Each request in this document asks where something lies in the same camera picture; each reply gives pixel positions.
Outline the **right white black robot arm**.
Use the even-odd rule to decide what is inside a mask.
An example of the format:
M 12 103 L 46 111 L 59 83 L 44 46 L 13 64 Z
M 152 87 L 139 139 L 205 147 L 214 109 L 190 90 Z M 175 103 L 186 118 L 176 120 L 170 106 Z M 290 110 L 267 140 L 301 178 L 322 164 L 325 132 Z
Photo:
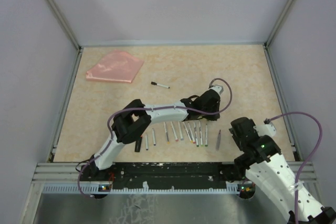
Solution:
M 323 206 L 296 180 L 273 137 L 276 128 L 268 121 L 256 125 L 242 117 L 231 121 L 230 133 L 243 152 L 234 160 L 243 177 L 253 182 L 277 207 L 287 223 L 333 223 L 335 210 Z

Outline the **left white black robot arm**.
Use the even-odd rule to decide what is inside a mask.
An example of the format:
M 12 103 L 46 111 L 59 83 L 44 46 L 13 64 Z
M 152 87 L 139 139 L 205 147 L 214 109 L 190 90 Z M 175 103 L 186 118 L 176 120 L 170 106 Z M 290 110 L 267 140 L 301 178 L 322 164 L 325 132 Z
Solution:
M 195 121 L 205 118 L 219 119 L 222 86 L 211 86 L 200 96 L 191 96 L 168 105 L 146 105 L 133 100 L 123 110 L 107 120 L 109 138 L 102 148 L 89 159 L 90 177 L 110 168 L 121 150 L 141 139 L 148 126 L 169 121 Z

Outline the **blue capped marker pen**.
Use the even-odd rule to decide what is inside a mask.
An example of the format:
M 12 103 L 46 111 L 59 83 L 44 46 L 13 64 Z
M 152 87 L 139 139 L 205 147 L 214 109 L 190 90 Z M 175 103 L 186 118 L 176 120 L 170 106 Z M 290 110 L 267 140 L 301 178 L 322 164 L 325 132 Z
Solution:
M 145 149 L 146 151 L 149 150 L 149 139 L 148 139 L 148 134 L 145 133 Z

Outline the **orange capped black highlighter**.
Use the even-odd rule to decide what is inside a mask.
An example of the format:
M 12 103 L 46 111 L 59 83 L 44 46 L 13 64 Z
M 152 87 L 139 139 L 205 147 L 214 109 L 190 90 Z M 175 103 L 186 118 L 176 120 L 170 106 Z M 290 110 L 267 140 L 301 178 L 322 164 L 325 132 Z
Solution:
M 136 142 L 135 142 L 135 148 L 134 148 L 134 151 L 135 151 L 136 153 L 139 153 L 139 152 L 140 152 L 140 150 L 141 150 L 141 145 L 142 145 L 142 137 L 140 136 L 140 137 L 136 140 Z

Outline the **orange white marker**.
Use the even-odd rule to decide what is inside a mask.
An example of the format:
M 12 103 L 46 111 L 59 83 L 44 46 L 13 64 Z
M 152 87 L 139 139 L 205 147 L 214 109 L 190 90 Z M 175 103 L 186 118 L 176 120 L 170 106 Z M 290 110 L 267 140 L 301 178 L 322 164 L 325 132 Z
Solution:
M 169 140 L 169 133 L 168 133 L 168 130 L 167 130 L 166 122 L 164 122 L 163 125 L 164 125 L 164 131 L 165 131 L 165 139 L 166 139 L 166 142 L 169 144 L 170 140 Z

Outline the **magenta capped marker pen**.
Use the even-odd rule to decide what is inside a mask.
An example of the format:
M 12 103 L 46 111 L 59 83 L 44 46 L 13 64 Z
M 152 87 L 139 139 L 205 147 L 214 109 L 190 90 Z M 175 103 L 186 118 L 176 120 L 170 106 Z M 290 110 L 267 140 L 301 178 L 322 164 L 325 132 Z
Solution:
M 193 135 L 193 131 L 192 131 L 192 128 L 191 128 L 191 125 L 190 125 L 189 122 L 188 122 L 188 129 L 189 129 L 189 133 L 190 133 L 191 140 L 192 140 L 193 144 L 196 144 L 196 140 L 195 140 L 195 137 Z

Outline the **grey capped marker pen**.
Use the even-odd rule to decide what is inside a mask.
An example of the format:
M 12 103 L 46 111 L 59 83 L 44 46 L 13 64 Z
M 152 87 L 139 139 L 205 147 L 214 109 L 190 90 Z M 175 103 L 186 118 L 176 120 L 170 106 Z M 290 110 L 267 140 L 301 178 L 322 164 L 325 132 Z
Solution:
M 219 130 L 219 132 L 218 132 L 217 141 L 216 141 L 216 147 L 215 147 L 215 149 L 217 151 L 219 150 L 219 147 L 220 147 L 220 141 L 221 141 L 221 130 Z

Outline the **pink capped marker pen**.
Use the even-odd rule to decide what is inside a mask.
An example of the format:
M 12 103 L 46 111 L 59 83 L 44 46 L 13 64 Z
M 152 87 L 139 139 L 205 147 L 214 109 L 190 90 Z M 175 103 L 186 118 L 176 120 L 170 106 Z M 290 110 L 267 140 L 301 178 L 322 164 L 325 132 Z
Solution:
M 172 131 L 173 131 L 174 139 L 175 139 L 176 142 L 178 142 L 178 141 L 179 141 L 179 138 L 177 137 L 177 133 L 176 133 L 174 124 L 173 124 L 172 121 L 170 122 L 170 124 L 171 124 L 171 127 L 172 127 Z

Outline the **dark green capped marker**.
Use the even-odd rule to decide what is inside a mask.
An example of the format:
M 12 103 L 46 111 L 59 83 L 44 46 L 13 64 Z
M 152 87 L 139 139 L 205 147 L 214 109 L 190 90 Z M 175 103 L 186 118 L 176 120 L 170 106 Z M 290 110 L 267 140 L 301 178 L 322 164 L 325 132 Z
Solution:
M 193 122 L 193 125 L 194 125 L 195 144 L 196 144 L 196 147 L 199 147 L 198 132 L 197 132 L 197 127 L 196 127 L 196 121 Z

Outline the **green capped marker pen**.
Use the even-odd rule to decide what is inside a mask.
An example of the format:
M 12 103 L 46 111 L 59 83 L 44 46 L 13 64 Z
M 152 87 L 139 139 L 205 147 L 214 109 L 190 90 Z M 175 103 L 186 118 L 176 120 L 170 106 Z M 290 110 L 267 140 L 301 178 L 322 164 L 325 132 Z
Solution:
M 205 147 L 208 147 L 208 124 L 205 125 Z

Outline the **lavender marker pen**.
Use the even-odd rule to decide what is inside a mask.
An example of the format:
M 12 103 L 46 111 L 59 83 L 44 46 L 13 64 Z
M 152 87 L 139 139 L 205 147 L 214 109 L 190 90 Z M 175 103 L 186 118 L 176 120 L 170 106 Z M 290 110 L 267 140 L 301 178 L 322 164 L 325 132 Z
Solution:
M 183 133 L 182 133 L 182 128 L 181 128 L 181 123 L 178 121 L 178 131 L 179 131 L 179 135 L 180 135 L 180 140 L 183 141 L 184 137 L 183 137 Z

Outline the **light green capped marker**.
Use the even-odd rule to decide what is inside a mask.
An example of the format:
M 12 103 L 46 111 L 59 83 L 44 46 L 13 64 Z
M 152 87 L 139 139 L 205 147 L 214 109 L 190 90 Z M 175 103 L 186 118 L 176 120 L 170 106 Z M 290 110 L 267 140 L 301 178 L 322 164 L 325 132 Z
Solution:
M 201 124 L 201 121 L 198 122 L 198 129 L 199 129 L 200 146 L 204 146 L 204 143 L 203 143 L 203 132 L 202 132 L 202 124 Z

